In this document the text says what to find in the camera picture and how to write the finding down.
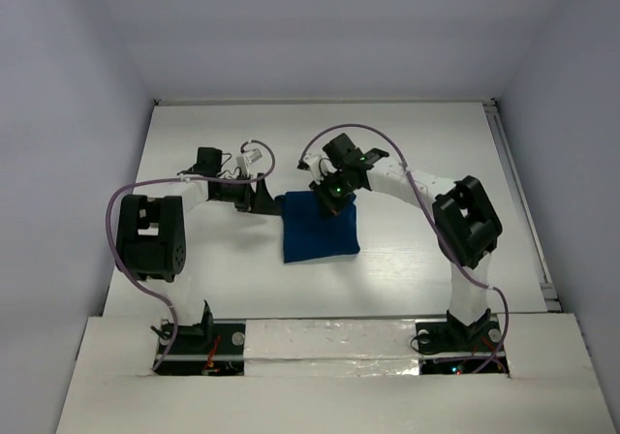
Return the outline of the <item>blue mickey mouse t-shirt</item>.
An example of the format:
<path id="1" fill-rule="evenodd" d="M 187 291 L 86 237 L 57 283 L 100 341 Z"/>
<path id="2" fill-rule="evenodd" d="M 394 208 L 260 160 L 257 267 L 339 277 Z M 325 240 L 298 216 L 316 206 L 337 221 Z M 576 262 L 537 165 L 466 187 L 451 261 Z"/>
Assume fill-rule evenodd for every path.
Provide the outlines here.
<path id="1" fill-rule="evenodd" d="M 332 217 L 320 212 L 319 203 L 310 191 L 287 192 L 276 198 L 283 222 L 283 261 L 285 264 L 356 255 L 356 197 Z"/>

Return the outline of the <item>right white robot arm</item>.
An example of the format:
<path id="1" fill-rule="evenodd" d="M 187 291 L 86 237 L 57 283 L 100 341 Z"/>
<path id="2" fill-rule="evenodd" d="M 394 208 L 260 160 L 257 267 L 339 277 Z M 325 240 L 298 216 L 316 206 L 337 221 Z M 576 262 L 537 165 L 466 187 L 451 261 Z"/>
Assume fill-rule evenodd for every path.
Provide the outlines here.
<path id="1" fill-rule="evenodd" d="M 450 262 L 446 336 L 453 347 L 467 349 L 490 321 L 487 274 L 502 223 L 477 178 L 450 180 L 413 170 L 397 144 L 386 142 L 390 152 L 379 148 L 364 152 L 341 134 L 323 147 L 322 154 L 312 155 L 305 148 L 298 167 L 311 173 L 309 188 L 326 216 L 339 215 L 360 189 L 421 210 Z"/>

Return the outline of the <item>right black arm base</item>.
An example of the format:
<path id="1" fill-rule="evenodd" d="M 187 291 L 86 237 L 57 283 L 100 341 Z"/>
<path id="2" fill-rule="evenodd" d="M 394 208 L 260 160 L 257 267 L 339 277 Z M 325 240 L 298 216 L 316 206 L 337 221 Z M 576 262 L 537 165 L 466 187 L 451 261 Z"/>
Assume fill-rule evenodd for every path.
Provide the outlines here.
<path id="1" fill-rule="evenodd" d="M 431 320 L 416 323 L 410 347 L 420 356 L 421 375 L 509 375 L 506 353 L 497 349 L 501 337 L 495 319 L 471 338 L 460 335 L 447 321 Z"/>

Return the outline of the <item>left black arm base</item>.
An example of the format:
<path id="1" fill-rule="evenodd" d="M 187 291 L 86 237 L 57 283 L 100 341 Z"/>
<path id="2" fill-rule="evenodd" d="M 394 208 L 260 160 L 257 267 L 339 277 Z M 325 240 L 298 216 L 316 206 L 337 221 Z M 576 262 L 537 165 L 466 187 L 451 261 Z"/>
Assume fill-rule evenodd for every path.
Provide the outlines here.
<path id="1" fill-rule="evenodd" d="M 215 320 L 181 326 L 170 352 L 155 368 L 161 376 L 242 376 L 246 322 Z"/>

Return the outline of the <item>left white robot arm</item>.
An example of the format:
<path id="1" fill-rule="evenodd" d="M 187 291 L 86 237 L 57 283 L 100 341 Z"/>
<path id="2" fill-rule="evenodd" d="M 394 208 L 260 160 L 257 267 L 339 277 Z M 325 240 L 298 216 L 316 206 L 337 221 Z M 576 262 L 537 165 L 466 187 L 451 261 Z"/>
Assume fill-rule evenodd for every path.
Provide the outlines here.
<path id="1" fill-rule="evenodd" d="M 205 309 L 201 319 L 193 318 L 180 325 L 171 300 L 143 285 L 148 279 L 171 283 L 184 268 L 185 215 L 205 202 L 227 202 L 242 213 L 281 214 L 265 182 L 275 169 L 273 151 L 257 140 L 243 143 L 229 176 L 225 176 L 224 155 L 219 148 L 200 147 L 196 162 L 189 169 L 172 178 L 121 189 L 112 196 L 107 209 L 107 214 L 111 214 L 114 204 L 120 202 L 112 250 L 116 266 L 139 290 L 160 299 L 170 309 L 171 321 L 154 332 L 166 343 L 180 337 L 195 352 L 202 352 L 213 343 L 210 310 Z"/>

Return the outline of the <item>silver foil tape strip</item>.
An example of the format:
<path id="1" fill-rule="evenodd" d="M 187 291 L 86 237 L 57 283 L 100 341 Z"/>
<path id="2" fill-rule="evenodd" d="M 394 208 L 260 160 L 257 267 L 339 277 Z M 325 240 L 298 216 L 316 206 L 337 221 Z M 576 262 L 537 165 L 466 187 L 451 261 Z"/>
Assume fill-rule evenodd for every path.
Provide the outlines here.
<path id="1" fill-rule="evenodd" d="M 251 320 L 244 374 L 249 377 L 417 376 L 413 320 Z"/>

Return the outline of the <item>aluminium rail at table edge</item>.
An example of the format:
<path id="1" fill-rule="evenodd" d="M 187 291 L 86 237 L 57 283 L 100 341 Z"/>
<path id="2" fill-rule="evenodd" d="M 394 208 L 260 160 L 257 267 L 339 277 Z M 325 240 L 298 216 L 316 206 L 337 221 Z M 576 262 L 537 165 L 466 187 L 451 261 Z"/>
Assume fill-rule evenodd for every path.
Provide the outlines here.
<path id="1" fill-rule="evenodd" d="M 551 313 L 563 313 L 562 303 L 557 294 L 555 285 L 553 284 L 543 247 L 512 156 L 512 151 L 501 119 L 498 102 L 495 99 L 490 99 L 483 102 L 482 107 L 498 152 L 503 172 L 507 179 L 512 201 L 516 207 L 520 223 L 527 231 L 530 249 L 536 256 L 535 269 L 537 271 L 537 277 L 539 278 L 546 309 Z"/>

